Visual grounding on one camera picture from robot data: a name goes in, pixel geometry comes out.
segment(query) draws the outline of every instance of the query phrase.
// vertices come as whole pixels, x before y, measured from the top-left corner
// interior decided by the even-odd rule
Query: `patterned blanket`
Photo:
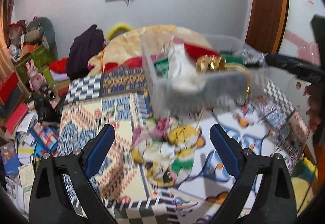
[[[266,92],[269,96],[278,95],[278,90],[272,92],[275,89],[272,87]],[[292,108],[289,101],[277,104],[283,112]],[[133,131],[146,124],[152,115],[142,69],[119,69],[111,74],[75,80],[69,86],[58,154],[67,155],[75,148],[83,148],[105,123],[114,126],[115,141],[90,182],[119,223],[206,223],[211,219],[235,182],[210,141],[209,131],[216,123],[243,148],[250,148],[256,154],[270,156],[280,152],[289,171],[296,165],[293,158],[299,157],[303,148],[300,145],[289,153],[251,104],[238,105],[234,112],[221,115],[206,110],[198,124],[201,144],[195,151],[190,175],[177,186],[158,188],[147,181],[143,165],[134,163],[131,157]],[[179,117],[179,121],[196,127],[198,114]],[[78,206],[69,177],[65,175],[64,181],[72,203]],[[260,183],[259,175],[242,215],[249,213]]]

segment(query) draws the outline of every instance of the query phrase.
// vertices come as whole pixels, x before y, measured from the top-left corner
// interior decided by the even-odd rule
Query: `beige blanket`
[[[173,35],[184,39],[186,42],[210,47],[210,44],[202,35],[183,27],[154,25],[134,29],[115,37],[103,51],[90,58],[88,65],[93,65],[94,68],[88,76],[102,73],[105,65],[109,62],[115,62],[120,65],[130,58],[141,56],[140,37],[143,34],[155,34],[155,38],[150,38],[151,41],[147,45],[151,54],[159,53],[161,48],[171,41],[171,36]]]

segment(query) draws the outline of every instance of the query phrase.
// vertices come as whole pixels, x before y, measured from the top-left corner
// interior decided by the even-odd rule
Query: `blue gripper pad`
[[[214,148],[219,154],[219,157],[222,160],[222,163],[224,164],[228,174],[234,176],[237,179],[240,175],[239,160],[229,145],[230,141],[235,141],[234,144],[238,144],[237,141],[229,138],[227,133],[225,133],[219,124],[215,124],[211,127],[210,139]]]
[[[98,141],[97,145],[87,159],[87,170],[85,171],[85,175],[88,179],[98,173],[109,149],[114,142],[114,139],[115,130],[113,126],[108,126],[107,130],[104,131],[103,136]]]

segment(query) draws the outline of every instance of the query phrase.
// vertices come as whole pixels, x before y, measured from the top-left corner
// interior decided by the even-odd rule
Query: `red box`
[[[18,77],[15,72],[8,75],[3,83],[0,84],[0,103],[2,105],[5,104],[9,95],[12,93],[17,84]]]

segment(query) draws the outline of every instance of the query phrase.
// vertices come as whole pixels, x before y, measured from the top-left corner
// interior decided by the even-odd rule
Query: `human hand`
[[[321,87],[316,85],[309,85],[305,87],[305,91],[309,96],[308,105],[310,109],[306,112],[309,116],[308,128],[313,132],[316,131],[317,126],[321,123]]]

